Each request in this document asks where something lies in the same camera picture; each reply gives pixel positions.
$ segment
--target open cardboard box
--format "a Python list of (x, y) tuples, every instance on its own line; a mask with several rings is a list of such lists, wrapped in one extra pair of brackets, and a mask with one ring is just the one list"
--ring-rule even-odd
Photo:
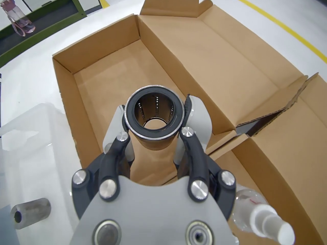
[[(211, 157), (219, 165), (221, 157), (237, 157), (269, 204), (293, 226), (295, 244), (327, 244), (327, 83), (315, 75), (290, 109), (243, 139), (232, 153), (224, 154), (228, 148), (222, 151), (223, 146)], [(238, 183), (248, 186), (234, 163), (220, 167), (235, 171)]]
[[(145, 0), (139, 16), (54, 54), (53, 63), (83, 167), (102, 153), (116, 107), (142, 86), (201, 98), (213, 124), (210, 154), (237, 125), (287, 109), (307, 78), (210, 0)], [(161, 185), (176, 175), (176, 142), (153, 152), (131, 137), (132, 180)]]

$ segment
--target bearing outer ring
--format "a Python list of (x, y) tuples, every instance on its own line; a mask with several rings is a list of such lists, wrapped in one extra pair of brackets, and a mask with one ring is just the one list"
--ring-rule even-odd
[[(174, 97), (176, 97), (176, 98), (174, 98), (174, 99), (175, 99), (175, 102), (179, 102), (179, 103), (180, 103), (181, 110), (182, 110), (181, 119), (180, 119), (180, 121), (179, 121), (177, 127), (174, 128), (174, 130), (173, 130), (172, 132), (169, 132), (168, 134), (166, 134), (166, 135), (164, 135), (164, 136), (155, 137), (155, 138), (153, 138), (153, 137), (149, 137), (149, 136), (145, 136), (145, 135), (142, 135), (142, 134), (140, 134), (139, 132), (137, 132), (137, 131), (136, 131), (136, 130), (131, 126), (131, 124), (130, 124), (130, 122), (129, 122), (129, 119), (128, 119), (128, 114), (127, 114), (127, 112), (129, 111), (129, 108), (130, 108), (130, 107), (133, 107), (133, 108), (135, 107), (134, 105), (130, 106), (131, 100), (132, 100), (132, 99), (133, 99), (133, 98), (134, 98), (134, 97), (135, 97), (139, 92), (141, 92), (141, 91), (143, 91), (143, 90), (145, 90), (145, 89), (149, 89), (149, 88), (159, 88), (159, 89), (164, 89), (164, 90), (166, 90), (168, 93), (171, 93)], [(135, 92), (134, 92), (134, 93), (129, 97), (129, 99), (127, 100), (127, 103), (126, 103), (126, 105), (125, 105), (125, 110), (124, 110), (124, 119), (125, 119), (126, 126), (129, 128), (129, 130), (131, 130), (132, 133), (135, 134), (137, 137), (139, 137), (139, 138), (141, 138), (141, 139), (144, 139), (144, 140), (151, 140), (151, 141), (164, 140), (164, 139), (167, 139), (167, 138), (169, 138), (169, 137), (175, 135), (175, 134), (178, 132), (178, 130), (180, 129), (180, 127), (182, 126), (182, 123), (183, 123), (184, 117), (185, 117), (185, 109), (184, 109), (184, 103), (183, 103), (183, 101), (179, 98), (179, 96), (178, 96), (174, 91), (172, 91), (172, 90), (170, 90), (170, 89), (168, 89), (168, 88), (166, 88), (165, 86), (162, 86), (162, 85), (148, 85), (148, 86), (144, 86), (144, 87), (138, 89), (137, 91), (135, 91)]]

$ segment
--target plastic spray bottle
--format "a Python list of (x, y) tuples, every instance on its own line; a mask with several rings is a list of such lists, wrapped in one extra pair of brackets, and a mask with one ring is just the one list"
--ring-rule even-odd
[(277, 215), (265, 198), (255, 190), (239, 184), (236, 186), (232, 219), (242, 231), (273, 239), (281, 245), (293, 245), (295, 242), (292, 226)]

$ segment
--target pink water bottle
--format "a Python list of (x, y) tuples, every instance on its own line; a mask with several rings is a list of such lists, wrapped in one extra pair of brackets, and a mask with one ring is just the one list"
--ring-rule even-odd
[(1, 7), (7, 13), (15, 32), (20, 36), (26, 36), (34, 32), (34, 24), (26, 17), (21, 9), (15, 5), (14, 0), (3, 0), (0, 2)]

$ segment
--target metal tube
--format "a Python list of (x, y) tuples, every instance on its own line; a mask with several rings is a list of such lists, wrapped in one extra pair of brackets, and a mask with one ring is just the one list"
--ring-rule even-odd
[(49, 217), (51, 205), (48, 199), (40, 198), (30, 202), (15, 205), (10, 216), (15, 229), (23, 229)]

